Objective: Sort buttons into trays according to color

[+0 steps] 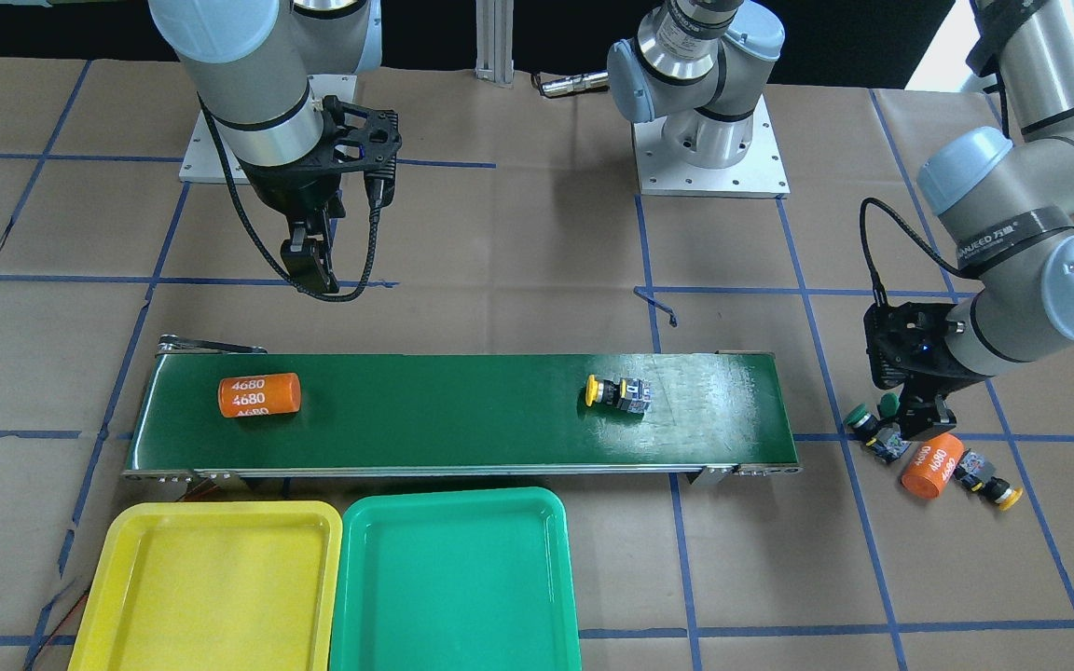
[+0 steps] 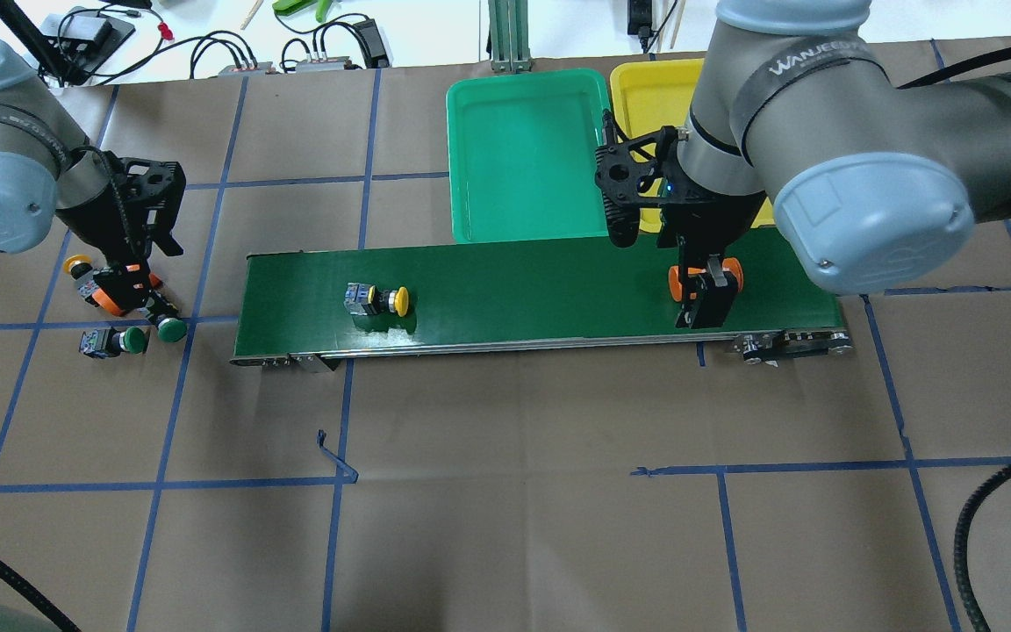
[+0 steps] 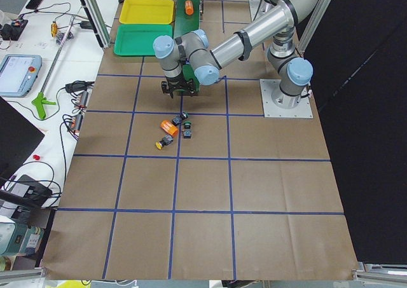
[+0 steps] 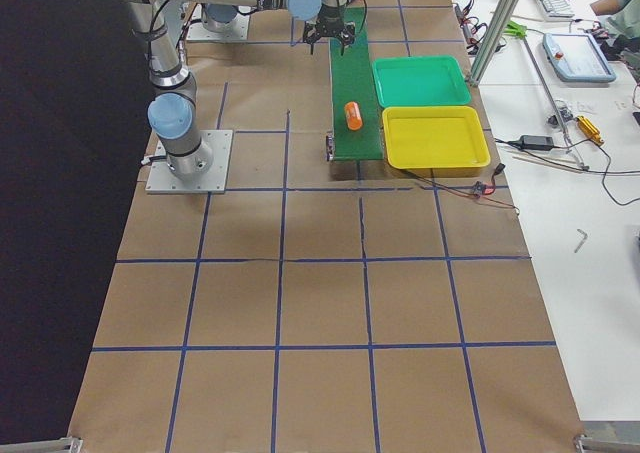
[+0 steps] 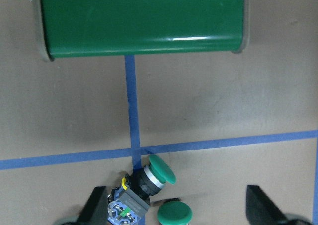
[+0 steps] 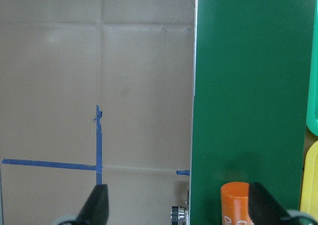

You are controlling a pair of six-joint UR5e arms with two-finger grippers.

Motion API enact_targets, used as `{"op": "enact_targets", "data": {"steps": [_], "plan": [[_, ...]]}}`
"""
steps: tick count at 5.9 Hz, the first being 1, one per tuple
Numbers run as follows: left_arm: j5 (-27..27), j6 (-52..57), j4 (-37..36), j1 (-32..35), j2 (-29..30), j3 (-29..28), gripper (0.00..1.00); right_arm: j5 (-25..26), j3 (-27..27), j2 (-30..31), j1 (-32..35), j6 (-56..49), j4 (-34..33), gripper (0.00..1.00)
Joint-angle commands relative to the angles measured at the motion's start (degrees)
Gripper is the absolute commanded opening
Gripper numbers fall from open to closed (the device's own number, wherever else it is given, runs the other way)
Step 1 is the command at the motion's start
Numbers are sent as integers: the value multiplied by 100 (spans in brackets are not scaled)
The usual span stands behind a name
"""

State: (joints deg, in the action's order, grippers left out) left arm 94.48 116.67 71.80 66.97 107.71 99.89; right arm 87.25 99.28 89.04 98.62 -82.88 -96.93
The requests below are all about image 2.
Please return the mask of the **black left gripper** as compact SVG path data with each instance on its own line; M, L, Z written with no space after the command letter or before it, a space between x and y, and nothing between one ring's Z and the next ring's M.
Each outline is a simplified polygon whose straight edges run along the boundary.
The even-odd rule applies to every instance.
M186 187L177 162L140 157L83 157L71 173L79 183L59 203L59 220L97 249L108 268L95 273L95 301L112 315L145 305L155 288L148 260L152 248L183 255L172 234Z

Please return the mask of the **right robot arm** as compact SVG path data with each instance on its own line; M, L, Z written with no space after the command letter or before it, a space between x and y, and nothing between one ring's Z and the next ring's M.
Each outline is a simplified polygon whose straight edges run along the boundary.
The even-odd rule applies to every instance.
M678 327L725 323L729 245L765 203L807 277L871 293L1011 219L1011 47L894 85L858 35L866 1L721 1L685 124L625 136L603 115L595 183L615 247L657 208L678 250Z

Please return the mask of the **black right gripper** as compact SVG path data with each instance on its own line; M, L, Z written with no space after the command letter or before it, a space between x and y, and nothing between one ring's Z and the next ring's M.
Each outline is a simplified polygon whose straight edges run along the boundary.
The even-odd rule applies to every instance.
M722 195L695 183L679 164L678 140L674 126L630 139L613 112L603 111L594 155L607 236L617 248L631 247L642 212L658 209L658 247L678 247L678 326L722 327L741 292L741 268L734 257L721 255L707 257L705 267L697 248L727 248L741 239L767 195Z

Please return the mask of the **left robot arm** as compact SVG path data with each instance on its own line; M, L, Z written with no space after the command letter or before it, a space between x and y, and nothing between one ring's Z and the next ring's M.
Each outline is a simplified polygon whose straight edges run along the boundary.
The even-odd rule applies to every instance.
M104 264L64 265L87 303L115 317L179 319L149 257L179 256L172 234L185 191L176 162L120 157L97 147L35 68L0 40L0 255L35 248L58 219Z

